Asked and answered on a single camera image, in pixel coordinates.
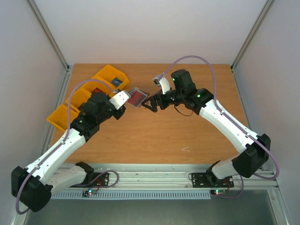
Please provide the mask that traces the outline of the red credit card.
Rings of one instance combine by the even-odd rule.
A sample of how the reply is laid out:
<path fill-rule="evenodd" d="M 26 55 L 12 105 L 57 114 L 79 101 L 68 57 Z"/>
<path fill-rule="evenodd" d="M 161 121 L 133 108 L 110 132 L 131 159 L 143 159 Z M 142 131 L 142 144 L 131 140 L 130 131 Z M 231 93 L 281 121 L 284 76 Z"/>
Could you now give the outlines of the red credit card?
<path fill-rule="evenodd" d="M 128 100 L 128 103 L 135 107 L 139 107 L 146 98 L 147 98 L 147 95 L 145 95 L 144 93 L 141 93 L 139 91 L 136 91 L 133 93 L 131 98 Z"/>

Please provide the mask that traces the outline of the brown leather card holder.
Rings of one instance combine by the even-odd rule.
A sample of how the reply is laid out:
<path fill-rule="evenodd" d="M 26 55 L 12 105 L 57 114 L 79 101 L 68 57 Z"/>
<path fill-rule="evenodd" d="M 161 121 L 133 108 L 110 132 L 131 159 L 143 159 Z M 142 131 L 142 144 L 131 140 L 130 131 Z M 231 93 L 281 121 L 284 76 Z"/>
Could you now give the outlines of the brown leather card holder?
<path fill-rule="evenodd" d="M 129 91 L 130 99 L 127 101 L 130 105 L 138 108 L 142 102 L 149 96 L 149 93 L 134 87 Z"/>

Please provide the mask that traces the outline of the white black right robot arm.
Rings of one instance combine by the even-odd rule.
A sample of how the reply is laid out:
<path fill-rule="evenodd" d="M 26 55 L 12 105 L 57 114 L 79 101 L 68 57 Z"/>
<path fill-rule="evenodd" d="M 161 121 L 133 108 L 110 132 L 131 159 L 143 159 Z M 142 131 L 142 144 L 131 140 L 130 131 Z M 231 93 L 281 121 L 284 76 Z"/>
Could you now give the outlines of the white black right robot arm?
<path fill-rule="evenodd" d="M 266 134 L 258 135 L 234 118 L 205 88 L 196 88 L 190 73 L 177 70 L 171 74 L 175 89 L 171 89 L 168 80 L 154 78 L 161 90 L 142 102 L 142 106 L 157 112 L 168 106 L 183 104 L 187 109 L 214 125 L 236 148 L 238 155 L 223 161 L 217 161 L 207 171 L 207 181 L 213 186 L 219 185 L 224 178 L 240 175 L 249 178 L 269 159 L 271 140 Z"/>

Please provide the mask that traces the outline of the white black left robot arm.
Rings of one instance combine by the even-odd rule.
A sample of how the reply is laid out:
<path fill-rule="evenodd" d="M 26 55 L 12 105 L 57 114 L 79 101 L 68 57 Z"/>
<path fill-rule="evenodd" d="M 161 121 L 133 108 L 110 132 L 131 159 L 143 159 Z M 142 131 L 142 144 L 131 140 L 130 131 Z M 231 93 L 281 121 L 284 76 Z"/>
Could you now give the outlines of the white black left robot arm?
<path fill-rule="evenodd" d="M 42 156 L 25 168 L 16 167 L 11 173 L 11 191 L 16 197 L 15 209 L 22 215 L 19 204 L 33 212 L 44 208 L 52 195 L 72 186 L 88 187 L 96 180 L 94 169 L 84 162 L 56 174 L 61 164 L 83 146 L 100 129 L 100 124 L 114 117 L 120 119 L 124 104 L 130 99 L 126 91 L 113 97 L 93 93 L 81 107 L 79 115 L 71 122 L 63 136 Z"/>

